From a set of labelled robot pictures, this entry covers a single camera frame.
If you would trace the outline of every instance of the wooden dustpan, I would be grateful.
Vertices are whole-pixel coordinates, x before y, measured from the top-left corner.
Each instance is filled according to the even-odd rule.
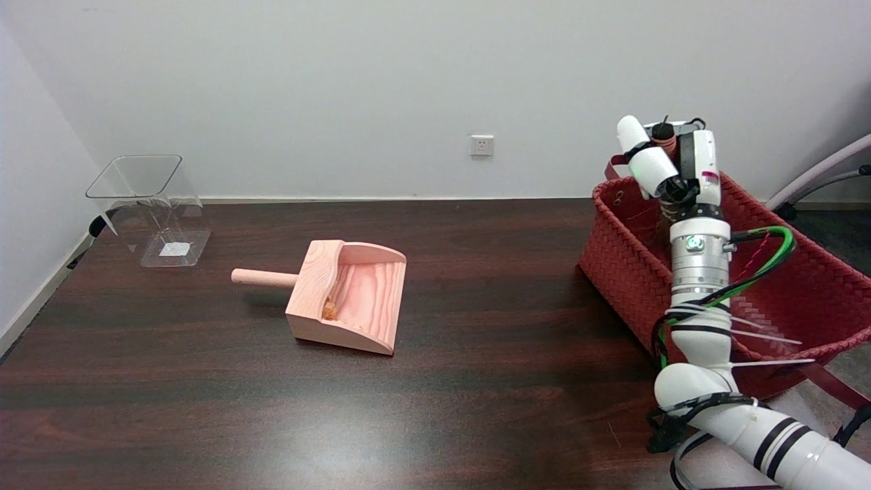
[[[233,282],[293,288],[294,337],[393,355],[405,255],[372,243],[315,240],[300,273],[235,269]]]

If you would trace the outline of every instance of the white wall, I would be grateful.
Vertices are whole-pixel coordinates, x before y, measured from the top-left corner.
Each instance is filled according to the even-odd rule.
[[[705,117],[767,198],[871,133],[867,2],[3,4],[95,161],[180,153],[206,196],[585,196],[632,112]]]
[[[97,209],[97,168],[0,23],[0,355],[48,295]]]

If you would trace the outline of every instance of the baseboard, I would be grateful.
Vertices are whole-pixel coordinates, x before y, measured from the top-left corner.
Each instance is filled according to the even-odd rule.
[[[468,197],[468,196],[419,196],[419,195],[397,195],[390,197],[360,197],[360,196],[340,196],[340,197],[223,197],[209,196],[199,198],[203,204],[275,204],[285,202],[371,202],[371,201],[509,201],[509,200],[528,200],[528,199],[590,199],[586,197],[542,197],[542,196],[521,196],[521,197]]]
[[[799,211],[864,211],[871,209],[871,202],[805,202],[795,204]]]
[[[30,300],[20,309],[12,320],[3,328],[3,334],[0,335],[0,357],[6,354],[6,351],[16,342],[21,336],[27,325],[33,321],[33,318],[39,313],[43,306],[49,301],[51,295],[54,294],[61,282],[70,274],[70,270],[66,265],[84,252],[93,243],[93,238],[85,234],[82,241],[76,246],[73,251],[57,265],[57,271],[49,276],[48,279],[37,289],[37,292]]]

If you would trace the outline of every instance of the green led light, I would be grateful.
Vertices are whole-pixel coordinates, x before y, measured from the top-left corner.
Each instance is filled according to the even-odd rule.
[[[692,235],[686,237],[686,248],[690,250],[701,250],[705,247],[705,242],[702,241],[702,237],[698,235]]]

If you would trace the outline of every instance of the floor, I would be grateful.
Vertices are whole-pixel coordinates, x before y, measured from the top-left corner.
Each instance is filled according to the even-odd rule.
[[[871,210],[799,211],[792,224],[844,262],[871,276]],[[871,397],[871,344],[841,354],[829,367],[856,390]],[[803,383],[797,390],[825,427],[836,429],[852,417],[851,411],[815,385]],[[850,448],[871,459],[871,425],[854,435]]]

